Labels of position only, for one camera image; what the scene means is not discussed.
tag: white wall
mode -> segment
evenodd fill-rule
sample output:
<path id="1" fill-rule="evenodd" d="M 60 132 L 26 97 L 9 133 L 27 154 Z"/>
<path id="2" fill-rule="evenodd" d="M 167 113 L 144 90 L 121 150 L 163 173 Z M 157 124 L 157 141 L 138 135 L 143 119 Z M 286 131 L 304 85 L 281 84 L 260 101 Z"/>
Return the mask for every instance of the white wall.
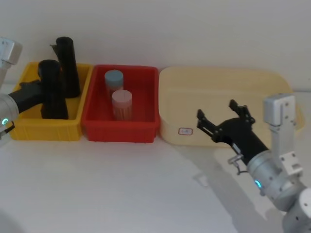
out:
<path id="1" fill-rule="evenodd" d="M 73 38 L 78 62 L 279 72 L 311 90 L 310 0 L 0 0 L 0 35 L 24 45 L 6 82 Z"/>

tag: pink jar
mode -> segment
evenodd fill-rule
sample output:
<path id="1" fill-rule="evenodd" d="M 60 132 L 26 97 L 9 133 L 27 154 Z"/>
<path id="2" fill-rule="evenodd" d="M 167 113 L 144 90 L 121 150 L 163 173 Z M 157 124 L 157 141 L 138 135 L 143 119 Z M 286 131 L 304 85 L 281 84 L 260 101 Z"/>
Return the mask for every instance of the pink jar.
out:
<path id="1" fill-rule="evenodd" d="M 132 120 L 132 93 L 118 90 L 112 94 L 112 106 L 115 120 Z"/>

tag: cylindrical container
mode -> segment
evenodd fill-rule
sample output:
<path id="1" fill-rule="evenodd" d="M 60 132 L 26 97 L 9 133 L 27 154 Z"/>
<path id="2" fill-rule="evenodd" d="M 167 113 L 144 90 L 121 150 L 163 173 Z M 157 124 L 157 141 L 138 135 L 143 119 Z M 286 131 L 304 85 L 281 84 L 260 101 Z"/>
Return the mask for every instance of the cylindrical container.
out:
<path id="1" fill-rule="evenodd" d="M 73 40 L 69 37 L 59 37 L 56 45 L 52 45 L 62 67 L 65 82 L 65 97 L 75 98 L 80 95 L 79 76 L 74 54 Z"/>
<path id="2" fill-rule="evenodd" d="M 112 106 L 115 120 L 132 120 L 132 93 L 118 90 L 112 94 Z"/>
<path id="3" fill-rule="evenodd" d="M 106 90 L 109 98 L 115 91 L 123 90 L 123 73 L 119 70 L 110 70 L 105 73 Z"/>
<path id="4" fill-rule="evenodd" d="M 68 119 L 64 89 L 60 77 L 60 64 L 55 60 L 44 60 L 38 65 L 44 101 L 41 108 L 43 119 Z"/>

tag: beige plastic tray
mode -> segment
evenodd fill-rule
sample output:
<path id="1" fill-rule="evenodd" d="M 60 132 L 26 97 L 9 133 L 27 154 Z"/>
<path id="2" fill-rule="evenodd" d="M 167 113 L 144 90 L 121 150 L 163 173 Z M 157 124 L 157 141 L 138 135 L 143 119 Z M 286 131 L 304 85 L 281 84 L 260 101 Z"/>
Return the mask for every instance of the beige plastic tray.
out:
<path id="1" fill-rule="evenodd" d="M 263 122 L 263 100 L 277 93 L 292 93 L 287 82 L 278 74 L 252 69 L 217 67 L 169 67 L 159 78 L 160 133 L 167 142 L 177 145 L 225 147 L 214 143 L 196 128 L 196 113 L 202 109 L 215 125 L 237 117 L 228 107 L 234 99 L 247 105 L 255 118 L 255 134 L 268 146 L 271 133 Z M 305 120 L 296 108 L 296 129 L 301 130 Z"/>

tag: yellow plastic bin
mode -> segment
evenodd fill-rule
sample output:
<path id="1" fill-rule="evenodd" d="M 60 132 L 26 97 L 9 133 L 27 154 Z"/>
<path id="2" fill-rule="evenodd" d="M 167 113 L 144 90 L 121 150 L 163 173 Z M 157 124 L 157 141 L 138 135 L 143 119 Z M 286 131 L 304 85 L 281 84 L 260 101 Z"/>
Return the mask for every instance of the yellow plastic bin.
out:
<path id="1" fill-rule="evenodd" d="M 10 132 L 15 140 L 48 140 L 48 141 L 78 141 L 82 135 L 81 115 L 86 100 L 88 85 L 93 66 L 77 64 L 81 95 L 77 98 L 66 99 L 69 119 L 42 119 L 39 104 L 19 115 L 14 121 L 15 129 Z M 14 91 L 19 90 L 22 82 L 38 80 L 38 62 L 29 63 Z"/>

